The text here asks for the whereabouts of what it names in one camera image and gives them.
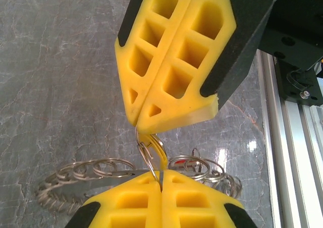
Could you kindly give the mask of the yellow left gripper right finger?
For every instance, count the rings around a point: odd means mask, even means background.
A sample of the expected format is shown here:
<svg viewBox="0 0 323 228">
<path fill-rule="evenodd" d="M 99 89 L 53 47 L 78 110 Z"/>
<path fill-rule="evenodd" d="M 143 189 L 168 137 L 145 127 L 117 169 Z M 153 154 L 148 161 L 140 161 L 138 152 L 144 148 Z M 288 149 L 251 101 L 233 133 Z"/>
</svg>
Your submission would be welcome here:
<svg viewBox="0 0 323 228">
<path fill-rule="evenodd" d="M 257 228 L 243 205 L 174 170 L 163 172 L 162 228 Z"/>
</svg>

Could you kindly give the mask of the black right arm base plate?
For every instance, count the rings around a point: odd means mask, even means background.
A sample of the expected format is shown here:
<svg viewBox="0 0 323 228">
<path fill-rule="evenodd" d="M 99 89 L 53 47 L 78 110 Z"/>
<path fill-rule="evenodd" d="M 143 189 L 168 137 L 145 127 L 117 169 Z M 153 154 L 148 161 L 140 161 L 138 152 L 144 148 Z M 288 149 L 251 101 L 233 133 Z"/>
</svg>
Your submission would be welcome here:
<svg viewBox="0 0 323 228">
<path fill-rule="evenodd" d="M 275 72 L 279 95 L 284 100 L 307 106 L 323 105 L 323 94 L 313 68 L 302 70 L 278 59 Z"/>
</svg>

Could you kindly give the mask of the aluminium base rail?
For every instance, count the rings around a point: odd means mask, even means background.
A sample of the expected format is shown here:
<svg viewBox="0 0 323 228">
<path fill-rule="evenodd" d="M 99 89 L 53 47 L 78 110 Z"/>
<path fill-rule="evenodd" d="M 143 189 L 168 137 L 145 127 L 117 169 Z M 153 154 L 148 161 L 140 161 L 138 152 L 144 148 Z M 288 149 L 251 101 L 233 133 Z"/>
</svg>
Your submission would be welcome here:
<svg viewBox="0 0 323 228">
<path fill-rule="evenodd" d="M 256 60 L 274 228 L 323 228 L 323 105 L 283 100 L 273 57 Z"/>
</svg>

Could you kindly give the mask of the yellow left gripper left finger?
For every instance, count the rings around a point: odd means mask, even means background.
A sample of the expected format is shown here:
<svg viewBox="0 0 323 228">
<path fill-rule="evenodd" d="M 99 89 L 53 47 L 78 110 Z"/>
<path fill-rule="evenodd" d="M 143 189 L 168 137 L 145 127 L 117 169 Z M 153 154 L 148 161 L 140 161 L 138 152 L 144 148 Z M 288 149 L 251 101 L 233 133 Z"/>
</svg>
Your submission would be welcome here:
<svg viewBox="0 0 323 228">
<path fill-rule="evenodd" d="M 162 228 L 161 194 L 143 173 L 89 198 L 64 228 Z"/>
</svg>

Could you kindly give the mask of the round metal disc with keyrings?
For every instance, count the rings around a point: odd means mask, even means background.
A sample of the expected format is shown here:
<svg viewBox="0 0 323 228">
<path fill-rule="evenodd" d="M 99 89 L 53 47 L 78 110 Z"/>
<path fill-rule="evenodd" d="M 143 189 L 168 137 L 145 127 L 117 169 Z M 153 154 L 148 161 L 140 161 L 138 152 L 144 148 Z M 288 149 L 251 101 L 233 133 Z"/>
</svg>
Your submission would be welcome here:
<svg viewBox="0 0 323 228">
<path fill-rule="evenodd" d="M 190 155 L 177 155 L 162 161 L 152 159 L 154 168 L 169 168 L 228 196 L 238 198 L 242 182 L 231 176 L 217 162 L 202 158 L 194 148 Z M 73 215 L 89 198 L 149 172 L 120 158 L 73 162 L 55 171 L 40 182 L 36 191 L 39 205 L 53 212 Z"/>
</svg>

